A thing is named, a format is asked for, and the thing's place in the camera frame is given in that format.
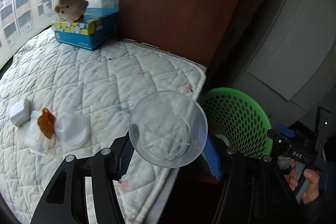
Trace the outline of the clear plastic cup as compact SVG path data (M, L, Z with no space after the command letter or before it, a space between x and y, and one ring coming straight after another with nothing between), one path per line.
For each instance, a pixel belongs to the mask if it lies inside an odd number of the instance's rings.
M129 120L135 151L161 168L179 168L203 151L208 133L205 112L189 96L169 90L144 97Z

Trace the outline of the clear domed plastic lid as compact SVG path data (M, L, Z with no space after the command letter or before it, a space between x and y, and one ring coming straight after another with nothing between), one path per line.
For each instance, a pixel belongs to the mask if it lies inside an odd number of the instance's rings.
M54 130L62 146L78 149L88 140L89 120L78 113L63 113L56 118Z

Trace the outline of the white tissue pack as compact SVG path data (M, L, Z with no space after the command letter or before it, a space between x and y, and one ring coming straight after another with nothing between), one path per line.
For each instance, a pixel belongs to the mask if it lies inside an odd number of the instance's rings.
M20 127L30 119L30 101L24 98L10 107L10 121L15 127Z

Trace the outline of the green plastic waste basket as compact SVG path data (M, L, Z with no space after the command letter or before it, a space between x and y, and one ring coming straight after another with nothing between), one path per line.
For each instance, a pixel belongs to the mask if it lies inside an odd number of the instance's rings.
M272 128L263 108L248 94L232 88L216 88L202 95L199 104L204 110L209 132L224 135L231 147L244 156L260 159L270 155Z

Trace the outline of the white quilted mattress pad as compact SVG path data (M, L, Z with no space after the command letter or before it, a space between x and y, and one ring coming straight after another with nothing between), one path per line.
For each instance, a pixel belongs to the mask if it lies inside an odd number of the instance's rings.
M94 155L127 132L134 106L145 96L173 90L196 100L205 68L133 42L110 40L95 51L59 43L48 29L18 49L1 78L1 196L19 223L29 223L54 172L68 154ZM28 99L33 111L87 118L90 134L77 149L48 141L45 155L25 143L29 124L15 127L10 108Z

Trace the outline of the white wardrobe cabinet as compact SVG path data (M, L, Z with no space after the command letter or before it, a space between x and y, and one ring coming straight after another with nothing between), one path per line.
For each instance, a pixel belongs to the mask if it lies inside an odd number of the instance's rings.
M292 125L335 86L335 0L265 0L242 47L231 86Z

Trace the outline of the blue yellow tissue box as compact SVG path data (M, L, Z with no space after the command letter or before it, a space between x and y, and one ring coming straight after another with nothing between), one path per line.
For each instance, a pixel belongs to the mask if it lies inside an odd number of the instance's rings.
M88 8L76 22L64 19L52 22L52 30L58 42L93 51L116 34L117 24L117 9Z

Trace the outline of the beige plush toy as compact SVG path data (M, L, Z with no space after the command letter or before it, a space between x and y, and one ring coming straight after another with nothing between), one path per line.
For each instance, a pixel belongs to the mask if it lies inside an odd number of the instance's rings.
M58 0L54 12L67 22L80 19L88 7L87 0Z

